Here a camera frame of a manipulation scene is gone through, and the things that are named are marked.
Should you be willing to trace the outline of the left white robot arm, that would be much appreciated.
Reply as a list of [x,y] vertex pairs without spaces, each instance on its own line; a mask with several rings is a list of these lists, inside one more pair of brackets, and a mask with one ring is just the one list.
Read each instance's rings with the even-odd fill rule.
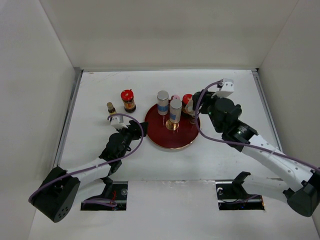
[[80,188],[98,179],[109,180],[122,165],[122,160],[137,150],[131,149],[130,145],[137,140],[142,144],[148,125],[148,122],[132,119],[109,137],[97,159],[74,169],[53,168],[28,202],[52,222],[60,222],[71,210]]

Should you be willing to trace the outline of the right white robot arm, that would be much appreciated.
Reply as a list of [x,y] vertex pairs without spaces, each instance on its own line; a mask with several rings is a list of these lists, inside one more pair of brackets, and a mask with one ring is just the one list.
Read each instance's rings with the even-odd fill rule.
[[221,143],[228,144],[271,170],[281,180],[276,181],[239,173],[232,181],[232,192],[238,198],[262,195],[287,203],[292,210],[311,217],[320,203],[320,170],[289,157],[268,143],[258,132],[239,120],[241,106],[202,90],[192,96],[192,109],[207,114]]

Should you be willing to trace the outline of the white lid spice jar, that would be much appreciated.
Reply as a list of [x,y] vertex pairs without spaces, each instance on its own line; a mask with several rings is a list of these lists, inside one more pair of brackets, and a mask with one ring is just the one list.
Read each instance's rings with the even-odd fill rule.
[[182,102],[179,99],[173,99],[170,101],[169,120],[173,124],[178,124],[181,119]]

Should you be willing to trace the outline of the small yellow liquid bottle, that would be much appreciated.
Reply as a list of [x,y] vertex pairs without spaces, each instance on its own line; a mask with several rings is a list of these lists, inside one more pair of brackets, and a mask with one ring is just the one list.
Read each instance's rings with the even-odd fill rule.
[[114,116],[115,114],[117,114],[116,108],[114,107],[114,105],[111,102],[108,102],[106,104],[106,107],[107,107],[107,111],[110,116]]

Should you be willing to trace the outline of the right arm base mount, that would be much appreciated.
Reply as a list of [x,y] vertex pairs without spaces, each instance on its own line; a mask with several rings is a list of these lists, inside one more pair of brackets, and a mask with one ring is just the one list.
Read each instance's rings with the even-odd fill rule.
[[243,171],[235,179],[215,182],[217,204],[220,211],[265,210],[261,195],[248,194],[243,188],[244,181],[251,173]]

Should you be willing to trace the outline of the black cap brown spice bottle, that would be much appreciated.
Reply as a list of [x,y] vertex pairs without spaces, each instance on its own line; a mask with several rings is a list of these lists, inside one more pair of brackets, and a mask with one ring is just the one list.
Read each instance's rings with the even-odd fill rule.
[[190,122],[192,125],[195,125],[195,124],[196,124],[196,118],[195,118],[194,115],[191,115],[191,116],[190,116],[189,122]]

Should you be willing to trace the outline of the black cap grinder bottle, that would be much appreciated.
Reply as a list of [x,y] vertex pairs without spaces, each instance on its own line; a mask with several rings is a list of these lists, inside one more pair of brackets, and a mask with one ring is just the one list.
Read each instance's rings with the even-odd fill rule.
[[194,104],[194,101],[192,98],[190,98],[190,100],[188,101],[188,103],[186,104],[185,106],[185,111],[188,115],[190,116],[195,116],[195,110],[193,109],[193,104]]

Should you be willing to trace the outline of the red round tray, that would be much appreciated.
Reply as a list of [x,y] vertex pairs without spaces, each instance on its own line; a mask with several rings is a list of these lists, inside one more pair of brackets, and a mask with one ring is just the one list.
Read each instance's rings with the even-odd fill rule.
[[199,134],[196,125],[190,123],[190,115],[183,115],[182,109],[179,123],[170,121],[170,101],[166,115],[159,115],[157,104],[155,104],[148,110],[144,121],[148,122],[149,139],[166,149],[184,148],[190,145]]

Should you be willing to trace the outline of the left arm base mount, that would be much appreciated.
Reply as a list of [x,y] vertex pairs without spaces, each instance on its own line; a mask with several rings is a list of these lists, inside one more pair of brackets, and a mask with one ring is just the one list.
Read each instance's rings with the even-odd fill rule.
[[81,211],[126,211],[129,183],[103,179],[102,186],[97,186],[96,195],[91,194],[80,205]]

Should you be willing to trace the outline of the red lid sauce jar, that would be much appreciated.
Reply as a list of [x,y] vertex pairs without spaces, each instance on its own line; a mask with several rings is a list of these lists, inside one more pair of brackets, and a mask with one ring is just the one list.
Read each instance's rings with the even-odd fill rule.
[[189,101],[192,99],[192,94],[190,93],[187,93],[185,94],[183,97],[182,97],[182,112],[187,114],[187,111],[186,111],[186,106],[187,104],[189,103]]
[[124,105],[124,110],[127,113],[133,113],[136,110],[134,92],[131,89],[125,89],[121,92],[120,97]]

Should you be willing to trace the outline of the pink cap small jar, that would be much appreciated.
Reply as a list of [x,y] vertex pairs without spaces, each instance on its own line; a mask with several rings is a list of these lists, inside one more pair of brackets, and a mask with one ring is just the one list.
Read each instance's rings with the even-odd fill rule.
[[171,101],[172,101],[172,100],[180,100],[180,97],[179,97],[178,95],[174,94],[174,95],[171,96],[171,99],[170,99],[170,100],[171,100]]

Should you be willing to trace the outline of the silver lid blue label jar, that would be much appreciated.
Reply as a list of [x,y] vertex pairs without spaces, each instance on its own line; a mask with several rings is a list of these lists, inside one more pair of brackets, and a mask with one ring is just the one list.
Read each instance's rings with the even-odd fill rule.
[[161,116],[165,116],[169,110],[169,94],[165,90],[157,93],[157,111]]

